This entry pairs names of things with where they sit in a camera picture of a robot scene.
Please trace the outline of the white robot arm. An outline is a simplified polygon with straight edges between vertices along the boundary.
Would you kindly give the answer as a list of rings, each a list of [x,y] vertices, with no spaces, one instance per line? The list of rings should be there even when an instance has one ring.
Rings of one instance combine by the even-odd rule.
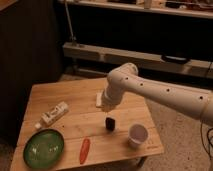
[[[125,92],[131,92],[213,126],[213,91],[211,90],[139,77],[138,68],[133,63],[125,63],[111,70],[107,75],[107,82],[102,99],[112,106],[121,103]]]

